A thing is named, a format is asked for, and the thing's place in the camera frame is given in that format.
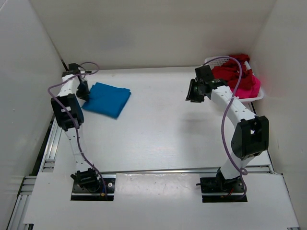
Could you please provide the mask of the blue t shirt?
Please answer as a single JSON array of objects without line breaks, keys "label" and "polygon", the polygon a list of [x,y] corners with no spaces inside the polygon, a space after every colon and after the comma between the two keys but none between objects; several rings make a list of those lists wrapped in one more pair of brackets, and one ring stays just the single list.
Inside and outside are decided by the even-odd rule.
[{"label": "blue t shirt", "polygon": [[130,98],[131,91],[97,82],[90,89],[90,99],[82,109],[117,119]]}]

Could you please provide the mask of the dark red t shirt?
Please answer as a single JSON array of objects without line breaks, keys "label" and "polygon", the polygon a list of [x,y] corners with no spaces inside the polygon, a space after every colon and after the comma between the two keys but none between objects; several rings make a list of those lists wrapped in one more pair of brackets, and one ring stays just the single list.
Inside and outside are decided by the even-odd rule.
[{"label": "dark red t shirt", "polygon": [[[240,83],[243,84],[243,87],[249,88],[249,83],[247,83],[247,81],[249,81],[253,75],[252,70],[247,69],[245,65],[246,61],[250,61],[249,55],[239,54],[231,55],[230,57],[235,58],[241,64],[242,77]],[[232,90],[235,88],[239,79],[239,66],[234,60],[230,59],[221,66],[214,67],[212,72],[216,79],[225,80]]]}]

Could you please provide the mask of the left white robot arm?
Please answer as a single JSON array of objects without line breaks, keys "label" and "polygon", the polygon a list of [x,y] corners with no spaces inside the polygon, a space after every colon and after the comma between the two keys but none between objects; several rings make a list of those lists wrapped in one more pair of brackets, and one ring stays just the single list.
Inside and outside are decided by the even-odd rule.
[{"label": "left white robot arm", "polygon": [[82,124],[84,116],[80,100],[88,102],[90,90],[84,67],[77,63],[70,63],[62,73],[62,83],[48,88],[51,96],[51,106],[56,122],[66,134],[71,145],[75,161],[76,172],[71,175],[74,183],[81,189],[90,193],[103,194],[105,192],[104,180],[98,169],[86,157],[81,145],[84,143]]}]

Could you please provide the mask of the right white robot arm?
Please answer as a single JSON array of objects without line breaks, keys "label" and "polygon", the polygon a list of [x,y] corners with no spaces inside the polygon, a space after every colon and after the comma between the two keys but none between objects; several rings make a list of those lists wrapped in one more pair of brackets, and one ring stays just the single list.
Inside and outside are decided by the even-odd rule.
[{"label": "right white robot arm", "polygon": [[228,159],[217,171],[214,179],[201,182],[210,193],[229,192],[240,186],[245,188],[240,176],[246,165],[268,149],[269,121],[265,116],[257,116],[233,96],[230,87],[223,79],[213,76],[210,66],[195,68],[196,77],[191,79],[186,101],[204,102],[208,97],[224,110],[223,120],[229,119],[235,130],[231,148],[226,149]]}]

